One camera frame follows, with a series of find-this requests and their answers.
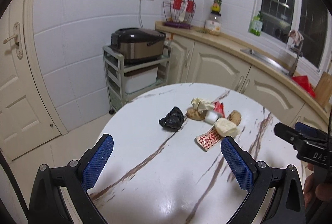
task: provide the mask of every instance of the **stainless steel sink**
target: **stainless steel sink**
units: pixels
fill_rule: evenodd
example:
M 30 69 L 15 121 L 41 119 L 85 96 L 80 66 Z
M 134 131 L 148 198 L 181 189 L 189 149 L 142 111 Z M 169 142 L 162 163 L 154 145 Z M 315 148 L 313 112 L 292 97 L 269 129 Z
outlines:
M 249 48 L 241 49 L 240 51 L 254 57 L 255 59 L 257 59 L 257 60 L 265 63 L 266 65 L 272 67 L 273 69 L 277 70 L 278 72 L 281 72 L 282 74 L 288 76 L 289 71 L 286 70 L 284 67 L 282 67 L 277 62 L 275 62 L 274 60 L 270 59 L 269 57 L 264 56 L 264 55 L 256 52 L 255 50 L 249 49 Z

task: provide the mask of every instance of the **round table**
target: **round table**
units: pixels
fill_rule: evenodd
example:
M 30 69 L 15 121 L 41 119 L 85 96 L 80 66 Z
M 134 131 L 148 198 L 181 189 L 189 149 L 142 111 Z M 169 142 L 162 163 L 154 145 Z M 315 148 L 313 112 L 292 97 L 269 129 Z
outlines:
M 304 167 L 297 151 L 273 132 L 279 120 L 249 97 L 220 86 L 184 83 L 160 87 L 121 108 L 106 124 L 114 150 L 95 187 L 88 191 L 111 224 L 226 223 L 247 195 L 220 152 L 220 142 L 208 152 L 194 139 L 211 125 L 186 119 L 177 132 L 158 120 L 177 106 L 185 114 L 193 98 L 219 100 L 225 114 L 242 115 L 239 146 L 270 167 L 294 164 L 302 181 Z M 265 199 L 254 223 L 269 204 Z

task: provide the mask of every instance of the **cutting board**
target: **cutting board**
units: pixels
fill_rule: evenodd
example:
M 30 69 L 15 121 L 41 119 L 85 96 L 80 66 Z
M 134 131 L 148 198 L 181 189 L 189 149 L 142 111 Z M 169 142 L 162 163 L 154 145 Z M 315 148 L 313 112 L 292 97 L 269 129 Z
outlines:
M 315 88 L 315 94 L 316 101 L 324 108 L 332 95 L 332 76 L 327 72 L 323 72 L 323 75 Z

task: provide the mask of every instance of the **rice cooker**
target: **rice cooker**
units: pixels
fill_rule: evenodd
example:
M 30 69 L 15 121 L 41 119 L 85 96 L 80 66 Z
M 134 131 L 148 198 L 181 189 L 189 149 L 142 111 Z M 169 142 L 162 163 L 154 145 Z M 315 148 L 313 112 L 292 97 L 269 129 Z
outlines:
M 112 34 L 111 48 L 123 54 L 126 64 L 148 62 L 162 55 L 165 38 L 155 30 L 124 28 Z

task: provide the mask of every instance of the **cabinet door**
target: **cabinet door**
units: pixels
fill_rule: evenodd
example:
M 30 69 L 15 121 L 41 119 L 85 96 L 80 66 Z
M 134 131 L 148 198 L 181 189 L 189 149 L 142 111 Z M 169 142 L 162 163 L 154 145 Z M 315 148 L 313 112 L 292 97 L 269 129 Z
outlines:
M 235 56 L 196 41 L 187 82 L 213 84 L 237 91 L 250 66 Z
M 272 76 L 252 66 L 240 93 L 270 110 L 282 123 L 289 125 L 304 101 Z
M 308 105 L 305 104 L 298 115 L 295 117 L 293 122 L 290 124 L 291 127 L 295 126 L 295 123 L 302 122 L 308 126 L 317 128 L 319 130 L 327 132 L 328 126 L 327 123 L 321 119 L 321 117 L 316 114 L 314 110 Z
M 170 44 L 172 47 L 168 84 L 185 83 L 194 49 L 194 40 L 174 35 Z

